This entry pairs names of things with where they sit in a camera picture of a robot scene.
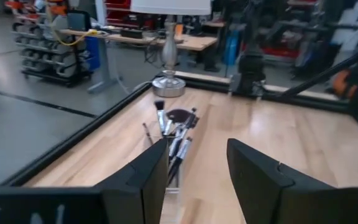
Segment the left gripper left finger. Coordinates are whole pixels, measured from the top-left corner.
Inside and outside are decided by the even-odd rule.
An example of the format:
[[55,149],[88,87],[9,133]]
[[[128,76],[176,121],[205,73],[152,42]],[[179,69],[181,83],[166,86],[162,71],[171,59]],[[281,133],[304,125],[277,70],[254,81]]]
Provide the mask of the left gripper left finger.
[[167,147],[160,139],[92,187],[0,187],[0,223],[159,223]]

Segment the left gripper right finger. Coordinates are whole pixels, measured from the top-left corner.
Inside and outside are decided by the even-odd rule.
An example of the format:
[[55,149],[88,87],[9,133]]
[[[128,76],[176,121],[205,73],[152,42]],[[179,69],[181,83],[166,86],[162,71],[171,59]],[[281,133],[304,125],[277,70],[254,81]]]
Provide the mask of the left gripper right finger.
[[333,187],[234,138],[227,163],[247,223],[358,224],[358,187]]

